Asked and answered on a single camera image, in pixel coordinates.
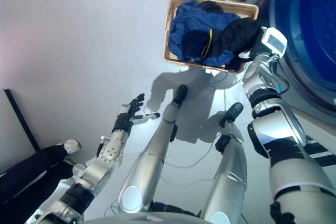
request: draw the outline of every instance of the washing machine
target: washing machine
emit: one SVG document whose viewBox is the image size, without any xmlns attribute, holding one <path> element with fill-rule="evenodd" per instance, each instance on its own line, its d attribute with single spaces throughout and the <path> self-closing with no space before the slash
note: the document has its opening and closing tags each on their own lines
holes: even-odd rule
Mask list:
<svg viewBox="0 0 336 224">
<path fill-rule="evenodd" d="M 336 0 L 269 0 L 269 26 L 288 39 L 283 98 L 336 128 Z"/>
</svg>

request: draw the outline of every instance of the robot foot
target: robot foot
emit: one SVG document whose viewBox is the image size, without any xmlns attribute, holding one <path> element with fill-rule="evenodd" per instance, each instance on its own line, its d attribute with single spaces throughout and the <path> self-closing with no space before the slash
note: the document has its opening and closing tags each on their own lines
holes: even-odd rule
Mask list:
<svg viewBox="0 0 336 224">
<path fill-rule="evenodd" d="M 233 123 L 243 111 L 244 106 L 240 102 L 234 103 L 225 113 L 224 117 L 219 122 L 219 125 L 224 128 L 225 122 Z"/>
<path fill-rule="evenodd" d="M 180 107 L 187 93 L 188 93 L 188 87 L 186 85 L 180 85 L 175 93 L 173 103 L 178 104 L 178 107 Z"/>
</svg>

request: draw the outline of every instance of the wicker basket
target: wicker basket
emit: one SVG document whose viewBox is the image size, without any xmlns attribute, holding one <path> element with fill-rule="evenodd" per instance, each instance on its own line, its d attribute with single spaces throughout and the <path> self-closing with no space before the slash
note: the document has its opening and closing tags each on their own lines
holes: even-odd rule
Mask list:
<svg viewBox="0 0 336 224">
<path fill-rule="evenodd" d="M 164 54 L 163 54 L 164 60 L 174 63 L 179 66 L 213 69 L 213 70 L 232 72 L 232 73 L 241 73 L 245 66 L 244 63 L 240 65 L 240 68 L 237 71 L 232 71 L 232 70 L 225 69 L 225 68 L 200 65 L 200 64 L 197 64 L 193 60 L 179 61 L 177 59 L 177 56 L 170 52 L 169 47 L 168 47 L 168 38 L 169 38 L 172 22 L 173 22 L 174 17 L 176 16 L 177 8 L 181 4 L 183 4 L 185 1 L 187 0 L 169 0 L 167 17 L 166 17 L 166 22 L 165 22 L 165 40 L 164 40 Z M 249 17 L 252 19 L 257 19 L 258 17 L 259 7 L 257 5 L 231 2 L 231 1 L 214 1 L 214 2 L 216 2 L 223 9 L 223 11 L 229 12 L 229 13 L 235 13 L 241 18 Z"/>
</svg>

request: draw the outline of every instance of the robot leg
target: robot leg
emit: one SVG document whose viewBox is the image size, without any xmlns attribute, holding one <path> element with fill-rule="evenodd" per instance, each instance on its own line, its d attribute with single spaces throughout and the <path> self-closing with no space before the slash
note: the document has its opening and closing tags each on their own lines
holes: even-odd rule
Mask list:
<svg viewBox="0 0 336 224">
<path fill-rule="evenodd" d="M 161 176 L 169 142 L 174 140 L 177 133 L 175 121 L 186 94 L 187 86 L 180 85 L 172 103 L 165 109 L 159 127 L 136 159 L 119 193 L 119 212 L 148 210 Z"/>
<path fill-rule="evenodd" d="M 336 190 L 318 163 L 295 142 L 276 140 L 266 146 L 276 223 L 335 223 Z"/>
<path fill-rule="evenodd" d="M 247 185 L 247 167 L 243 139 L 234 120 L 242 110 L 242 104 L 234 104 L 220 122 L 225 132 L 216 143 L 216 149 L 223 157 L 201 211 L 201 218 L 211 223 L 239 223 Z"/>
<path fill-rule="evenodd" d="M 283 115 L 284 111 L 275 111 L 248 126 L 256 151 L 270 159 L 271 216 L 276 223 L 335 223 L 335 187 L 305 152 L 305 141 L 295 139 L 291 123 L 296 118 L 288 123 Z"/>
</svg>

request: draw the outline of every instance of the blue clothing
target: blue clothing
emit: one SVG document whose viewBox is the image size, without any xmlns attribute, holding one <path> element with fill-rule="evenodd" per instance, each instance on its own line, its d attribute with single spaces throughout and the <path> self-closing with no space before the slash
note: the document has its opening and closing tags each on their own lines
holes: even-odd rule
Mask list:
<svg viewBox="0 0 336 224">
<path fill-rule="evenodd" d="M 236 19 L 239 19 L 239 16 L 234 13 L 206 11 L 205 8 L 202 8 L 202 3 L 195 0 L 187 1 L 177 9 L 169 36 L 169 49 L 181 61 L 195 60 L 203 65 L 217 67 L 226 65 L 234 56 L 230 50 L 224 50 L 218 57 L 207 59 L 202 59 L 200 52 L 208 43 L 208 36 L 205 34 L 208 34 L 210 29 L 222 31 Z M 195 31 L 198 31 L 199 36 L 192 38 L 194 45 L 192 48 L 190 38 L 186 42 L 184 39 L 188 37 L 187 34 L 192 34 Z"/>
</svg>

